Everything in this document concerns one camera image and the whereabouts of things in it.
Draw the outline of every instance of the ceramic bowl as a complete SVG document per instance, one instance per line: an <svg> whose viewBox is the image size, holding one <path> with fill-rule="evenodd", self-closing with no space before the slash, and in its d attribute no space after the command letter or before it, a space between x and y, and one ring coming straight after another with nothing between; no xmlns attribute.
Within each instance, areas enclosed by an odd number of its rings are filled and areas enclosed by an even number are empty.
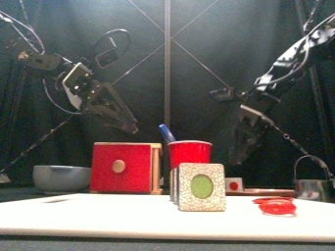
<svg viewBox="0 0 335 251"><path fill-rule="evenodd" d="M71 193L89 186L91 169L73 166L33 166L33 185L42 193Z"/></svg>

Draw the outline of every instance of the red plastic cup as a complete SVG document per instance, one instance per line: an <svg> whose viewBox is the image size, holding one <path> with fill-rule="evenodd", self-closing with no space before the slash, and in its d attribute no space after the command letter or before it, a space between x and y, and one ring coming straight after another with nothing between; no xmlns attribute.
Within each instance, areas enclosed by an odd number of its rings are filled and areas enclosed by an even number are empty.
<svg viewBox="0 0 335 251"><path fill-rule="evenodd" d="M180 140L168 144L169 167L180 163L209 163L212 144L197 140Z"/></svg>

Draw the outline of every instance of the white table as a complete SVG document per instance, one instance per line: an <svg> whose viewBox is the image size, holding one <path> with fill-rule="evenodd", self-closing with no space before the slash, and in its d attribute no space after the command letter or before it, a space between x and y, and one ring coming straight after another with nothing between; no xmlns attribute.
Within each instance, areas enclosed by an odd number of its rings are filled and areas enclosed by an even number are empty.
<svg viewBox="0 0 335 251"><path fill-rule="evenodd" d="M180 212L167 195L71 194L0 204L1 235L335 242L335 205L295 199L292 217L268 216L251 196L225 212Z"/></svg>

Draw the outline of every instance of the black backdrop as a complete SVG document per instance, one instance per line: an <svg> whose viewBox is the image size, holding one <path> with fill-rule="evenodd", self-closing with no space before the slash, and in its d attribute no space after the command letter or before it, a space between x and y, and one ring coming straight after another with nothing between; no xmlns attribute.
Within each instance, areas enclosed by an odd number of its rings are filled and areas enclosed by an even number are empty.
<svg viewBox="0 0 335 251"><path fill-rule="evenodd" d="M212 142L212 162L224 164L227 176L241 176L247 186L291 187L300 152L275 131L264 135L263 146L243 165L229 165L240 102L220 103L209 92L225 86L251 88L300 39L300 17L307 17L312 4L299 0L2 0L0 10L33 27L46 54L57 53L73 62L87 56L89 46L107 31L128 30L131 48L111 67L95 71L95 77L117 90L140 129L129 134L88 118L71 119L10 167L10 180L32 183L33 165L89 167L97 141L164 143L157 126L167 123L176 139ZM333 2L323 1L316 21L333 11ZM164 47L167 38L169 47ZM0 57L0 164L5 167L69 115L48 101L40 78L29 72L22 77L17 62L4 53ZM315 99L305 76L269 114L291 138L331 168L333 69L332 63L316 69L321 99ZM55 101L71 110L65 94L52 82L46 86ZM163 167L167 175L167 160ZM308 168L303 174L320 177L321 171Z"/></svg>

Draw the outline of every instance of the red wooden box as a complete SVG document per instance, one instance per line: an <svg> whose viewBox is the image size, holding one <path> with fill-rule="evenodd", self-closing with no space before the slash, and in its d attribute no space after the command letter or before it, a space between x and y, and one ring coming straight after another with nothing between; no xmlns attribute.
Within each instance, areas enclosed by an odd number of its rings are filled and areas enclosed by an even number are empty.
<svg viewBox="0 0 335 251"><path fill-rule="evenodd" d="M161 155L159 143L96 142L91 192L161 194Z"/></svg>

